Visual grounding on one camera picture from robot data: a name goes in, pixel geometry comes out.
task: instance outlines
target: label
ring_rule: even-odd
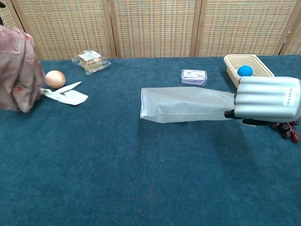
[[[283,105],[294,106],[296,101],[296,95],[296,88],[288,88],[284,94]]]
[[[90,51],[90,52],[79,55],[79,57],[83,58],[84,61],[89,61],[92,59],[98,59],[101,57],[101,55],[99,53],[96,53],[95,51]]]

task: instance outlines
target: blue ball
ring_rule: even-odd
[[[248,65],[244,65],[244,66],[241,66],[238,69],[237,74],[241,77],[243,77],[243,76],[252,76],[253,69]]]

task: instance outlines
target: pink floral bag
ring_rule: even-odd
[[[46,85],[32,36],[0,25],[0,108],[28,112]]]

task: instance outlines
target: plastic container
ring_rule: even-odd
[[[274,74],[269,68],[254,54],[229,54],[224,57],[224,62],[227,65],[227,73],[236,88],[238,88],[241,78],[241,76],[237,74],[237,71],[243,65],[252,67],[252,76],[274,77]]]

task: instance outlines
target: woven panel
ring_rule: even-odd
[[[301,25],[299,26],[286,54],[301,54]]]
[[[272,55],[297,0],[207,0],[199,56]]]
[[[188,57],[195,0],[114,0],[121,57]]]
[[[111,57],[101,0],[18,3],[41,59],[71,59],[86,49]]]
[[[1,2],[6,5],[6,8],[0,8],[0,17],[2,18],[3,25],[6,27],[17,27],[15,20],[7,7],[7,1],[1,0]]]

